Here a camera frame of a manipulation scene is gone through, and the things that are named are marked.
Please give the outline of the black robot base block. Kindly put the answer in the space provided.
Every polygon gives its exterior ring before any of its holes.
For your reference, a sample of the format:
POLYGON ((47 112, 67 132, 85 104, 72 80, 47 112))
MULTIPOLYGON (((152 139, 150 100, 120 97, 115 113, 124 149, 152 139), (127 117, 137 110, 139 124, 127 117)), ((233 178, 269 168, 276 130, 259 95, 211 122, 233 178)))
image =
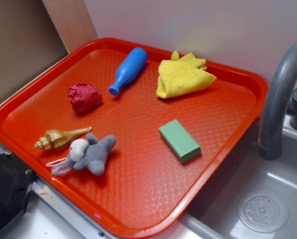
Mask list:
POLYGON ((25 214, 34 179, 34 171, 15 154, 0 154, 0 234, 25 214))

